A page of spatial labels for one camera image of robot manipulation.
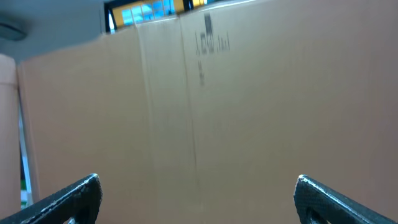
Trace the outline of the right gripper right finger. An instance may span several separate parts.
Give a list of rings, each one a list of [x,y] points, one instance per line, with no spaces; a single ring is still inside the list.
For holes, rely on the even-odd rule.
[[[301,224],[397,224],[307,175],[297,179],[294,204]]]

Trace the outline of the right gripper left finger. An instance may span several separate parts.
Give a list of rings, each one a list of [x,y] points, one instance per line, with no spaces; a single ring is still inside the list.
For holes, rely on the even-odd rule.
[[[90,174],[37,203],[1,220],[1,224],[96,222],[102,201],[98,174]]]

